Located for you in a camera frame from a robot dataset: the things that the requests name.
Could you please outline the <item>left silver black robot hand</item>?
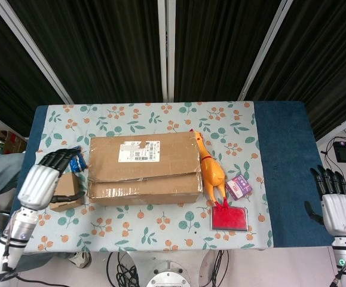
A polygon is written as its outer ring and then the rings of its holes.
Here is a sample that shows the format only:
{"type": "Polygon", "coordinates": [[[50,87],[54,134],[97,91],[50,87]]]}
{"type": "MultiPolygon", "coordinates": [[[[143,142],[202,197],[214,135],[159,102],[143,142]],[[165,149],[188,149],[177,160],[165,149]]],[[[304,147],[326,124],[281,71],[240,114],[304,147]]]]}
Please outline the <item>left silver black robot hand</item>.
{"type": "Polygon", "coordinates": [[[71,160],[80,153],[79,147],[58,149],[46,154],[38,164],[33,165],[17,196],[21,206],[38,211],[50,203],[64,203],[82,198],[85,195],[83,191],[72,196],[54,195],[63,172],[71,160]]]}

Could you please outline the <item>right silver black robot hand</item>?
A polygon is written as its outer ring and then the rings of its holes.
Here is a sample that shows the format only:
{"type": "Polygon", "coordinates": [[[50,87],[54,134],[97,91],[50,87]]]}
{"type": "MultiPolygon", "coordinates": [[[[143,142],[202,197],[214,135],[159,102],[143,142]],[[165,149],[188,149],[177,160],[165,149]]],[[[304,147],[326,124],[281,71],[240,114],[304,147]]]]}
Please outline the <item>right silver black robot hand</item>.
{"type": "Polygon", "coordinates": [[[318,165],[310,173],[316,183],[322,214],[313,211],[311,203],[304,202],[307,215],[324,226],[332,236],[346,236],[346,181],[339,172],[318,165]]]}

